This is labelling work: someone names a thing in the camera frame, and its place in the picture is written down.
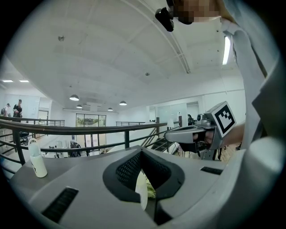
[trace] ceiling light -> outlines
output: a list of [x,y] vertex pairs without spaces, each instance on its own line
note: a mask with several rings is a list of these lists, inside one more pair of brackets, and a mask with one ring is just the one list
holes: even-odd
[[70,96],[70,100],[79,101],[79,97],[77,95]]
[[226,64],[227,64],[227,60],[228,60],[230,48],[231,48],[231,41],[229,40],[228,37],[225,37],[225,38],[224,38],[223,65],[226,65]]
[[121,101],[119,105],[121,105],[121,106],[126,106],[127,103],[126,103],[125,101]]

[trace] railing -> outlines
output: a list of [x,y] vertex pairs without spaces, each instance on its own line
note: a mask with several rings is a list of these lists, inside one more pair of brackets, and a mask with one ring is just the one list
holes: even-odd
[[142,125],[145,122],[116,122],[117,127],[135,126]]
[[[152,144],[152,137],[165,133],[166,131],[158,132],[157,130],[159,127],[166,126],[167,123],[156,123],[156,124],[146,124],[146,125],[130,125],[125,127],[62,127],[62,126],[56,126],[56,125],[46,125],[43,127],[41,124],[35,124],[30,125],[27,123],[20,123],[19,121],[28,121],[28,119],[19,119],[19,118],[7,118],[7,117],[0,117],[0,128],[6,128],[9,130],[12,130],[13,133],[10,135],[13,135],[13,141],[6,142],[3,140],[0,140],[0,143],[3,145],[11,146],[15,149],[15,151],[18,153],[19,161],[11,159],[3,154],[0,154],[0,157],[7,159],[9,161],[13,161],[15,163],[19,164],[25,164],[25,159],[23,156],[23,149],[28,150],[28,147],[23,146],[21,144],[21,138],[20,133],[21,132],[30,132],[33,133],[32,135],[36,134],[44,134],[44,135],[87,135],[87,134],[106,134],[106,133],[116,133],[116,132],[124,132],[124,138],[125,140],[123,142],[114,143],[114,144],[107,144],[102,146],[93,146],[93,147],[85,147],[85,148],[41,148],[41,152],[49,152],[49,153],[63,153],[63,152],[90,152],[93,150],[99,150],[103,148],[111,148],[118,145],[125,145],[125,148],[130,147],[131,142],[136,142],[143,139],[149,139],[148,144],[144,144],[144,147],[149,147]],[[57,122],[58,120],[47,120],[48,122]],[[140,137],[137,139],[129,139],[129,132],[130,131],[136,131],[136,130],[143,130],[143,129],[149,129],[152,128],[152,132],[150,135]],[[8,168],[2,168],[12,174],[14,174],[14,171],[11,171]]]
[[[25,122],[26,125],[28,125],[30,127],[37,125],[37,126],[41,127],[42,129],[45,128],[43,126],[64,127],[64,120],[26,119],[26,118],[12,118],[12,117],[1,116],[0,121],[2,121],[2,120],[5,120],[5,122],[10,123],[10,124],[11,123],[20,124],[21,122]],[[21,131],[13,130],[12,133],[1,135],[0,138],[2,138],[2,137],[6,138],[9,136],[12,136],[13,140],[9,140],[9,141],[0,140],[0,147],[2,147],[4,145],[11,146],[10,149],[5,150],[4,152],[0,153],[0,157],[4,158],[6,160],[12,161],[12,162],[21,164],[21,165],[25,164],[25,159],[24,159],[23,152],[22,152],[22,149],[24,147],[22,147],[22,145],[27,143],[28,137],[38,139],[38,138],[41,138],[41,137],[47,135],[47,134],[43,134],[43,135],[37,135],[37,134],[38,134],[37,132],[32,132],[32,131],[30,131],[29,128],[27,128],[27,129],[22,129]],[[19,161],[5,156],[6,153],[8,153],[12,150],[15,150],[15,152],[18,153],[18,156],[20,159]],[[8,168],[5,168],[4,166],[2,166],[2,168],[4,170],[12,173],[12,174],[15,173],[15,171],[12,171]]]

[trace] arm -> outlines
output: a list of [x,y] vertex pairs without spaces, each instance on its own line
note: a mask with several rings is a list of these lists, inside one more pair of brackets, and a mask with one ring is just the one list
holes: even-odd
[[242,123],[233,127],[232,130],[230,130],[229,133],[225,135],[221,147],[242,142],[244,135],[244,126],[245,123]]
[[16,109],[16,104],[14,105],[13,111],[14,112],[18,112],[17,109]]
[[[244,135],[244,126],[245,123],[236,125],[233,127],[227,135],[223,138],[223,143],[220,147],[225,145],[231,145],[235,143],[242,142],[243,135]],[[207,144],[211,144],[214,137],[214,131],[207,131],[205,136],[205,142]],[[193,135],[193,139],[196,140],[198,138],[198,134]]]
[[219,14],[222,18],[225,18],[229,21],[231,21],[232,23],[236,24],[236,21],[234,20],[234,18],[230,15],[230,13],[227,11],[223,0],[217,0],[217,6],[219,9]]

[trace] white ceiling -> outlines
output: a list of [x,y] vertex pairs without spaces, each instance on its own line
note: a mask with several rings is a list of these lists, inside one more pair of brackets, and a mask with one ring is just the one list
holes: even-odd
[[[18,72],[6,56],[2,57],[0,64],[0,87],[2,89],[34,89],[29,82],[22,83],[19,81],[26,79]],[[13,82],[4,83],[2,80],[13,80]]]
[[[156,88],[221,66],[223,58],[219,19],[189,26],[175,20],[169,33],[155,19],[165,5],[165,0],[47,1],[24,24],[7,56],[65,108],[78,104],[69,100],[72,94],[81,104],[98,104],[98,111],[150,105],[165,96]],[[119,106],[121,100],[128,106]]]

